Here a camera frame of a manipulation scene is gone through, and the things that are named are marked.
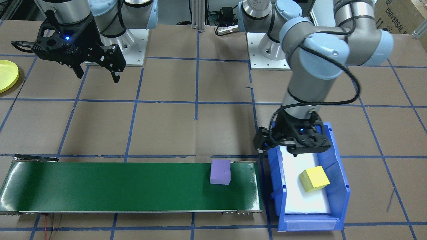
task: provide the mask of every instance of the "conveyor belt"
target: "conveyor belt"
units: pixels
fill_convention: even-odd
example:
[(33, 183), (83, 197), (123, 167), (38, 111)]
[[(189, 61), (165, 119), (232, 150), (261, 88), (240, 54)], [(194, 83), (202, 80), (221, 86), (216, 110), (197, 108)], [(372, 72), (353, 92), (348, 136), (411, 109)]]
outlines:
[(0, 214), (262, 211), (257, 163), (231, 164), (230, 185), (211, 164), (12, 162)]

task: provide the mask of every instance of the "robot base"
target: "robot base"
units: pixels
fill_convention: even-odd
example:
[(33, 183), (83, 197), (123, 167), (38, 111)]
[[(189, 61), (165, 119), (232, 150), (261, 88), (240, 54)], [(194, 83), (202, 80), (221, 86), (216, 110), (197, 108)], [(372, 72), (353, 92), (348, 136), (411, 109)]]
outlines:
[(258, 45), (265, 33), (248, 32), (248, 51), (251, 60), (251, 69), (253, 70), (281, 70), (291, 71), (286, 59), (283, 60), (271, 60), (262, 55), (258, 49)]
[[(125, 49), (122, 49), (126, 60), (126, 66), (143, 67), (145, 62), (149, 30), (148, 29), (129, 29), (134, 37), (134, 43)], [(98, 65), (94, 62), (86, 62), (86, 65)]]

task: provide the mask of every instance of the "brown paper floor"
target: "brown paper floor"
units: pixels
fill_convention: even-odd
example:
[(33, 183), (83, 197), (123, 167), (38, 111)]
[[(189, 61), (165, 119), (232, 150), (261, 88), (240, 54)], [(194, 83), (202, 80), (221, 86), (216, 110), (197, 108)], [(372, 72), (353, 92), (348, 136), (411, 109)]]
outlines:
[[(73, 162), (259, 161), (251, 140), (291, 77), (250, 70), (243, 33), (218, 37), (211, 27), (198, 33), (159, 25), (145, 68), (127, 67), (114, 84), (105, 69), (82, 65), (78, 79), (66, 66), (10, 45), (32, 41), (40, 22), (0, 24), (0, 59), (15, 62), (21, 75), (0, 94), (1, 180), (15, 153)], [(262, 214), (56, 214), (53, 239), (427, 239), (427, 54), (407, 35), (394, 39), (381, 66), (350, 66), (362, 84), (359, 101), (320, 111), (332, 124), (352, 191), (343, 231), (277, 233), (263, 160)], [(327, 100), (353, 94), (341, 75)], [(0, 216), (0, 239), (44, 239), (44, 216)]]

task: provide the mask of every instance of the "metal bracket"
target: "metal bracket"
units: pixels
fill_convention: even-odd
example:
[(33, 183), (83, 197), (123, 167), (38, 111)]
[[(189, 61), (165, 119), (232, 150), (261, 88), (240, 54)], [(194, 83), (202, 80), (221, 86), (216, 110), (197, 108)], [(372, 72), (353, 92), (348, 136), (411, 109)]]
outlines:
[(419, 37), (421, 37), (421, 35), (423, 35), (425, 32), (427, 31), (427, 19), (424, 20), (424, 22), (422, 22), (420, 24), (420, 26), (417, 27), (417, 29), (414, 30), (413, 33), (411, 33), (411, 37), (413, 39), (418, 39)]
[(205, 30), (205, 0), (192, 0), (191, 28), (201, 31)]

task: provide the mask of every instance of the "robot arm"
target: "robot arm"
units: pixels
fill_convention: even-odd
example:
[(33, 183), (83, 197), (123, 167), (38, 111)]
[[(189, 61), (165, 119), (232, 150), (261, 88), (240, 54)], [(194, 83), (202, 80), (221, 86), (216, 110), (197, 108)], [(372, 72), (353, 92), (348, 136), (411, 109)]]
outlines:
[(13, 41), (18, 50), (56, 61), (83, 77), (80, 64), (95, 62), (110, 71), (115, 83), (126, 61), (121, 43), (105, 46), (100, 38), (114, 38), (127, 28), (157, 26), (157, 0), (35, 0), (46, 15), (35, 42)]
[[(391, 54), (393, 39), (375, 28), (373, 13), (370, 0), (335, 0), (337, 27), (313, 26), (304, 18), (286, 19), (279, 39), (293, 74), (282, 107), (273, 115), (269, 128), (260, 127), (254, 138), (259, 153), (278, 145), (287, 146), (294, 155), (329, 149), (317, 114), (320, 106), (351, 103), (360, 94), (359, 83), (344, 65), (378, 65)], [(324, 102), (343, 71), (355, 83), (357, 94), (348, 101)]]

